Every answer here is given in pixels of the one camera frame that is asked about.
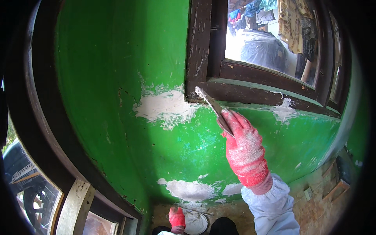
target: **scraper blade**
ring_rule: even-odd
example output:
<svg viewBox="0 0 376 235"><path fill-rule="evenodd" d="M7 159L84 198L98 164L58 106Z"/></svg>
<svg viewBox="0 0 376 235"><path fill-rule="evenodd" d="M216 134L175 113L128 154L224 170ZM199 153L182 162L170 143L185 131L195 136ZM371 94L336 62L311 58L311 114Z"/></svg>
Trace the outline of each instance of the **scraper blade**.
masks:
<svg viewBox="0 0 376 235"><path fill-rule="evenodd" d="M224 130L226 133L228 133L230 136L232 136L235 139L234 134L232 133L229 125L225 121L225 119L222 116L222 107L219 106L219 104L210 97L204 90L196 86L196 94L203 98L209 106L214 110L215 114L217 115L217 123L218 125Z"/></svg>

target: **window pane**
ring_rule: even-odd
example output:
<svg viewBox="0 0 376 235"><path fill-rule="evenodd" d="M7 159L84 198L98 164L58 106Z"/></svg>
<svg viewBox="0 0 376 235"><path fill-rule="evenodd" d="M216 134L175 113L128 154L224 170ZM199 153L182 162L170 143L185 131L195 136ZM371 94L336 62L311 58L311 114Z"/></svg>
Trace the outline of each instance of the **window pane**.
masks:
<svg viewBox="0 0 376 235"><path fill-rule="evenodd" d="M35 234L48 235L62 192L50 184L32 163L16 137L10 118L8 120L8 135L3 148L6 180Z"/></svg>
<svg viewBox="0 0 376 235"><path fill-rule="evenodd" d="M318 33L310 0L229 0L227 59L315 86Z"/></svg>
<svg viewBox="0 0 376 235"><path fill-rule="evenodd" d="M117 225L118 223L113 223L89 211L83 235L113 235L116 233Z"/></svg>
<svg viewBox="0 0 376 235"><path fill-rule="evenodd" d="M332 26L333 26L333 32L334 32L334 45L335 45L334 78L333 78L333 85L332 85L332 90L330 92L329 98L333 100L335 103L337 103L337 100L335 100L335 94L337 92L337 87L338 87L338 75L340 73L340 68L342 66L341 38L340 38L339 29L338 29L338 23L335 20L332 13L331 12L329 13L330 13L330 17L332 20Z"/></svg>

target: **dark brown window frame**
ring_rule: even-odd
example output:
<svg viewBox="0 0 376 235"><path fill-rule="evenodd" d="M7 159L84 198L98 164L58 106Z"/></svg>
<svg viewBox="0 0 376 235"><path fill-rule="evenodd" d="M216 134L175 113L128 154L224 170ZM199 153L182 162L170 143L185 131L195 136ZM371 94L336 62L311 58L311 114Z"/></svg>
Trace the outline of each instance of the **dark brown window frame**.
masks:
<svg viewBox="0 0 376 235"><path fill-rule="evenodd" d="M186 66L187 100L202 102L194 92L195 87L199 86L216 100L265 105L281 105L283 102L281 94L266 89L213 82L215 80L213 78L232 79L266 85L304 96L311 101L292 96L288 98L293 101L293 107L296 109L340 118L348 93L351 58L350 53L347 53L349 47L342 45L342 53L347 60L344 60L340 70L342 74L338 78L338 86L341 87L338 88L340 92L337 92L336 96L341 96L340 102L335 104L329 100L334 77L334 34L330 14L324 3L321 0L314 0L319 29L316 89L280 72L225 59L227 4L227 0L191 1ZM341 33L342 44L346 40L343 39L345 38L343 30Z"/></svg>

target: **dirty floor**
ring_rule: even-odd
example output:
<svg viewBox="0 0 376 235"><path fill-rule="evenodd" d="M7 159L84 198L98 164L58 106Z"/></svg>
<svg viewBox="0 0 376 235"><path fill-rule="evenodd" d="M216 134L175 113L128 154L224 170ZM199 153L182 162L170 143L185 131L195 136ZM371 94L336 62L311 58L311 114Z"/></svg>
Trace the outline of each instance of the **dirty floor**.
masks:
<svg viewBox="0 0 376 235"><path fill-rule="evenodd" d="M326 177L322 177L330 164L331 161L311 174L289 184L290 195L294 198L293 212L295 219L300 224L300 234L328 234L340 218L350 198L351 187L333 203L328 199L322 199L338 182L335 167ZM304 190L308 187L311 188L313 196L312 199L307 201ZM341 189L338 189L338 192L334 194L334 198L340 191ZM151 229L160 225L171 227L168 221L168 212L171 206L173 205L155 206ZM203 233L204 235L209 234L211 225L220 217L228 217L234 221L239 235L256 234L253 215L249 211L248 205L242 200L191 209L208 214L206 215L208 218L208 228Z"/></svg>

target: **red glove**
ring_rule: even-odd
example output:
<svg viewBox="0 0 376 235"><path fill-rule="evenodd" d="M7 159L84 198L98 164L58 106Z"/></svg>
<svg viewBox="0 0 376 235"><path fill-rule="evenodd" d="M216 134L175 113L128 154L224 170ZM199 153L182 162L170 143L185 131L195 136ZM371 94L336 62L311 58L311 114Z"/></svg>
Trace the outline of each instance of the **red glove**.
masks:
<svg viewBox="0 0 376 235"><path fill-rule="evenodd" d="M174 234L183 234L185 229L185 216L182 208L171 207L168 214L171 223L171 232Z"/></svg>
<svg viewBox="0 0 376 235"><path fill-rule="evenodd" d="M262 137L243 115L223 109L222 116L235 136L234 139L226 132L222 134L227 138L226 157L231 169L254 194L265 194L272 187L273 179L264 158Z"/></svg>

